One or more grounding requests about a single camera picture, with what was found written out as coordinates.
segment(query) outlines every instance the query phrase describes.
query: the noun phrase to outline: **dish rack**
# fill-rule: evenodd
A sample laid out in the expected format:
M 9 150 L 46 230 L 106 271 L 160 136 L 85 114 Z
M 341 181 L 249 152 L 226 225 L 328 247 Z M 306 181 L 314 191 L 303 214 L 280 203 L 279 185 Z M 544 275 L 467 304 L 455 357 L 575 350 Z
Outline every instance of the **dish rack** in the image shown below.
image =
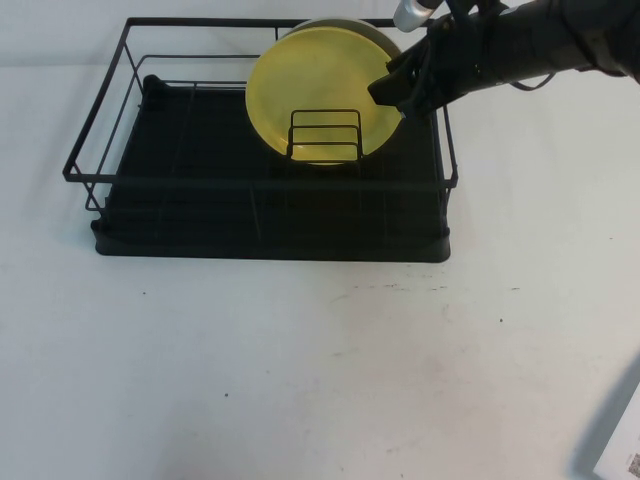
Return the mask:
M 367 20 L 392 28 L 391 20 Z M 87 191 L 105 255 L 441 262 L 458 180 L 448 112 L 404 119 L 357 160 L 330 165 L 268 147 L 249 121 L 246 79 L 303 20 L 131 18 L 64 166 Z

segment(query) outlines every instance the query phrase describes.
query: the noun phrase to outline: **paper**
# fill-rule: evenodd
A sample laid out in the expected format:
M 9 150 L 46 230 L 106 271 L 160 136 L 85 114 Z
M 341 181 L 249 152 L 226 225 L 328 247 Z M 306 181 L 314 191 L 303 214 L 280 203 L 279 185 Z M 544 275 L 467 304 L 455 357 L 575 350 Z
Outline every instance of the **paper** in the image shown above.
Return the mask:
M 633 394 L 594 473 L 604 480 L 640 479 L 640 387 Z

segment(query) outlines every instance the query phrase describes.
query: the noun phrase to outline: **white wall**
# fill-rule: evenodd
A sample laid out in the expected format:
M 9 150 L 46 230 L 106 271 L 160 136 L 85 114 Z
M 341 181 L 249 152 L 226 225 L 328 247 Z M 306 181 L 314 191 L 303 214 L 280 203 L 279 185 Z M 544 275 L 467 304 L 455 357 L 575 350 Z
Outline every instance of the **white wall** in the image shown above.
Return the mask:
M 398 0 L 2 0 L 0 66 L 106 63 L 131 16 L 377 18 L 391 17 L 397 4 Z

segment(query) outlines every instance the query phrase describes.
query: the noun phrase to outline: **cable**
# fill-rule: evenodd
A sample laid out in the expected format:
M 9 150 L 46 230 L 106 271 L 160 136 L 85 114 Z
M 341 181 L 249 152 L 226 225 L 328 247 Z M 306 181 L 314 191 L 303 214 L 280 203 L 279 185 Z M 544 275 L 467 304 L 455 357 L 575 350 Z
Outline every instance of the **cable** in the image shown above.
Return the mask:
M 530 87 L 529 85 L 525 85 L 524 83 L 520 82 L 513 82 L 511 86 L 517 88 L 518 90 L 522 90 L 523 92 L 535 92 L 536 90 L 539 90 L 542 87 L 546 86 L 551 80 L 553 80 L 553 77 L 555 76 L 555 73 L 551 73 L 547 78 L 545 78 L 542 82 L 534 87 Z

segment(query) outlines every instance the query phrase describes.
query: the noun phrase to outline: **stain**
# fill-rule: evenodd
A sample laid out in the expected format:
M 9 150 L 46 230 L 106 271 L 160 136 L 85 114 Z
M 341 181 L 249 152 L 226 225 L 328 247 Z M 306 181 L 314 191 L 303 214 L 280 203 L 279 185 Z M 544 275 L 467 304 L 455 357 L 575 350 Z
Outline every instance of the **stain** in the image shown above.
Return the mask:
M 345 350 L 344 352 L 332 353 L 331 356 L 334 358 L 342 358 L 342 357 L 346 357 L 347 355 L 353 355 L 358 352 L 359 352 L 359 349 L 352 348 L 351 350 Z
M 340 300 L 344 300 L 344 299 L 346 299 L 346 298 L 349 298 L 349 295 L 347 295 L 347 294 L 345 293 L 344 295 L 340 295 L 339 297 L 336 297 L 336 298 L 334 298 L 333 300 L 331 300 L 331 301 L 329 302 L 329 305 L 331 305 L 332 303 L 336 303 L 336 302 L 338 302 L 338 301 L 340 301 Z
M 442 318 L 444 318 L 447 323 L 451 323 L 451 317 L 449 316 L 448 303 L 445 303 L 444 307 L 442 307 Z
M 420 445 L 420 442 L 422 442 L 422 438 L 423 437 L 414 438 L 413 440 L 409 440 L 406 443 L 402 443 L 400 445 L 396 445 L 395 447 L 388 448 L 387 449 L 387 454 L 388 455 L 392 455 L 394 453 L 399 453 L 403 449 L 417 447 L 418 445 Z

